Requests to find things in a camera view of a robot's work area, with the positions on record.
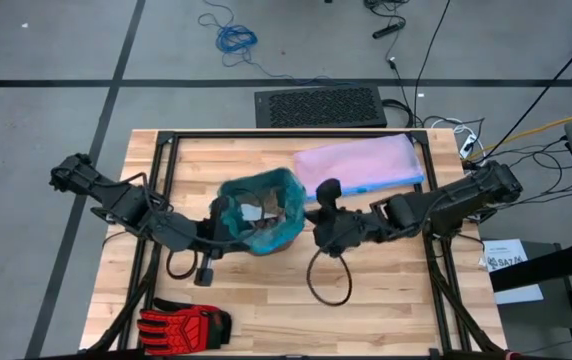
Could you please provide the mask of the red black work glove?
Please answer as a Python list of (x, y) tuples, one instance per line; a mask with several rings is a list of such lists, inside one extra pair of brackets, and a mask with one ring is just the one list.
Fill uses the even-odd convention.
[(136, 326), (146, 353), (155, 356), (185, 355), (228, 345), (232, 317), (212, 305), (155, 298), (152, 309), (139, 312)]

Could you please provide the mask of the black power strip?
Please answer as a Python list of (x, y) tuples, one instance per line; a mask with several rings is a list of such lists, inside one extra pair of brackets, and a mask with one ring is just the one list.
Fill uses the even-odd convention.
[(380, 39), (384, 36), (387, 36), (389, 34), (395, 33), (397, 31), (402, 30), (406, 25), (406, 21), (405, 20), (399, 20), (396, 23), (391, 23), (388, 26), (386, 26), (385, 28), (382, 28), (380, 30), (375, 31), (372, 34), (372, 38), (373, 39)]

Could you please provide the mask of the white printed paper sheet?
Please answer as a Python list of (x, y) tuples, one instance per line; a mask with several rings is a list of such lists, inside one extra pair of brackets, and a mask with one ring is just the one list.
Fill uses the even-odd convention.
[[(489, 240), (483, 242), (484, 255), (478, 264), (489, 273), (528, 260), (520, 239)], [(494, 293), (497, 305), (543, 301), (539, 285), (528, 285)]]

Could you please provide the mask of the teal plastic trash bag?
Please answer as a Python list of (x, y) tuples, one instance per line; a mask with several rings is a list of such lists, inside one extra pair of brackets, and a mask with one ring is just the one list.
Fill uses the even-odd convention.
[(304, 205), (307, 201), (305, 187), (294, 173), (287, 168), (276, 168), (252, 176), (237, 178), (223, 183), (219, 196), (234, 197), (243, 203), (260, 206), (259, 195), (263, 191), (277, 188), (285, 205), (285, 213), (279, 217), (264, 217), (263, 220), (245, 221), (245, 229), (235, 245), (243, 245), (245, 250), (256, 256), (278, 252), (286, 242), (296, 238), (304, 228)]

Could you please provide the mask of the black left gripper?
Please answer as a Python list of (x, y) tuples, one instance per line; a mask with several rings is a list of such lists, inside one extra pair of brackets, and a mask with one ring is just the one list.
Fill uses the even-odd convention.
[(212, 285), (213, 262), (221, 259), (225, 252), (226, 245), (222, 240), (238, 240), (245, 229), (240, 203), (234, 197), (217, 197), (211, 203), (210, 210), (210, 218), (191, 221), (195, 227), (196, 240), (191, 242), (189, 249), (202, 255), (194, 284), (201, 287)]

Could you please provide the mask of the white paper scrap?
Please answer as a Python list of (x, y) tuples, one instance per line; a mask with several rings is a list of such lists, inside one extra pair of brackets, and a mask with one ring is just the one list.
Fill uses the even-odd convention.
[(265, 217), (265, 210), (261, 206), (243, 203), (240, 205), (240, 209), (244, 221), (255, 222), (263, 220)]

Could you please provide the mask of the white liner with blue drawstring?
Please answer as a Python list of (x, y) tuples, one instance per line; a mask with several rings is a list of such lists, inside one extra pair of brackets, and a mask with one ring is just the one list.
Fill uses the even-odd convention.
[(405, 135), (327, 145), (294, 154), (295, 174), (310, 200), (316, 188), (334, 178), (344, 195), (420, 184), (425, 174)]

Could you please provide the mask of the black perforated computer case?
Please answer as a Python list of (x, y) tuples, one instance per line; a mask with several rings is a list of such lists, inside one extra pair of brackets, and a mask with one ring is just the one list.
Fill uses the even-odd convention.
[(385, 128), (378, 89), (329, 86), (255, 93), (257, 128)]

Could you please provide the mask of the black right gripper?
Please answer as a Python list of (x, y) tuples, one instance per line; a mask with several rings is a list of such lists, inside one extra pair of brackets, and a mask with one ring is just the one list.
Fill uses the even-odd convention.
[(375, 214), (338, 209), (336, 200), (341, 196), (340, 181), (327, 179), (316, 189), (320, 209), (308, 212), (308, 220), (314, 224), (315, 244), (331, 258), (341, 257), (362, 242), (377, 242), (384, 237), (384, 224)]

